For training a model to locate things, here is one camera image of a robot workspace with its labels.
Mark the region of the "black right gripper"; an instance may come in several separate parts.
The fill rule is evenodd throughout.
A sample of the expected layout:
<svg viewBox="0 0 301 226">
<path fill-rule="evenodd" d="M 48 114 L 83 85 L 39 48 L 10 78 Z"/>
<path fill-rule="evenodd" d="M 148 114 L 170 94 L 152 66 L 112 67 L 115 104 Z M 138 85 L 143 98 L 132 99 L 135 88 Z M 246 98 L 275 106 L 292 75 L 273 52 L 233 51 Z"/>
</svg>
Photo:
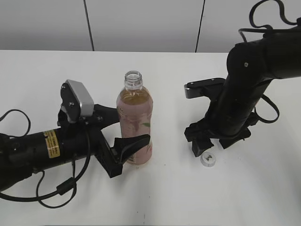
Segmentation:
<svg viewBox="0 0 301 226">
<path fill-rule="evenodd" d="M 194 156 L 199 157 L 204 151 L 213 147 L 211 139 L 218 139 L 222 148 L 227 149 L 236 142 L 249 138 L 251 132 L 248 127 L 255 125 L 258 117 L 251 112 L 245 122 L 237 125 L 236 122 L 238 121 L 234 119 L 217 121 L 204 118 L 187 127 L 184 134 L 187 141 L 192 142 Z"/>
</svg>

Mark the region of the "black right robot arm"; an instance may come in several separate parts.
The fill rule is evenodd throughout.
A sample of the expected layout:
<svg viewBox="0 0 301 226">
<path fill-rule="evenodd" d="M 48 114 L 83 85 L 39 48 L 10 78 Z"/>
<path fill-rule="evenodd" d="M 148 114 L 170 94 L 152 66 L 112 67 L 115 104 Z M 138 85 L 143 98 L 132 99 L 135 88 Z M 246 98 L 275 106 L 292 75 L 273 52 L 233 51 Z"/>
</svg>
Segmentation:
<svg viewBox="0 0 301 226">
<path fill-rule="evenodd" d="M 207 97 L 210 105 L 203 119 L 185 129 L 192 151 L 199 157 L 218 139 L 223 148 L 249 138 L 249 127 L 262 121 L 256 112 L 260 99 L 273 80 L 301 75 L 301 24 L 290 29 L 258 29 L 260 40 L 238 43 L 227 56 L 226 78 L 188 82 L 188 99 Z"/>
</svg>

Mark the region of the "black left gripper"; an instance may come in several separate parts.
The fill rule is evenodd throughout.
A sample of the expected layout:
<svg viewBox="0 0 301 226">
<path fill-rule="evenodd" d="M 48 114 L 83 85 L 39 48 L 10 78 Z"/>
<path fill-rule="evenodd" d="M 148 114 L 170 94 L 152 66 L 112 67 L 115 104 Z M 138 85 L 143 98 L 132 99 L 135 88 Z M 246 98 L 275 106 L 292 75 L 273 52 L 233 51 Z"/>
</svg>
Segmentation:
<svg viewBox="0 0 301 226">
<path fill-rule="evenodd" d="M 56 134 L 60 142 L 60 154 L 64 163 L 73 157 L 82 159 L 90 154 L 100 162 L 110 178 L 122 174 L 123 164 L 136 152 L 147 146 L 150 135 L 144 134 L 130 138 L 115 138 L 112 151 L 102 129 L 119 123 L 116 108 L 95 104 L 92 116 L 80 118 L 76 123 L 69 123 L 66 114 L 60 110 Z"/>
</svg>

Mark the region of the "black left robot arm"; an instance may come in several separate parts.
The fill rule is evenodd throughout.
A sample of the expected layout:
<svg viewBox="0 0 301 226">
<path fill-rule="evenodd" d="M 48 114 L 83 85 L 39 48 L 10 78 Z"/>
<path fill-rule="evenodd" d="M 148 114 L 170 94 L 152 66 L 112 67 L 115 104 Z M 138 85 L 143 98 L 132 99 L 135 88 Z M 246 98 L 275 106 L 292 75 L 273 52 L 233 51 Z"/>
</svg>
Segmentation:
<svg viewBox="0 0 301 226">
<path fill-rule="evenodd" d="M 68 122 L 60 110 L 58 128 L 22 137 L 0 136 L 0 189 L 27 179 L 33 173 L 94 156 L 110 178 L 122 174 L 124 163 L 150 142 L 150 135 L 116 138 L 110 147 L 102 129 L 119 122 L 117 109 L 95 105 L 91 116 Z"/>
</svg>

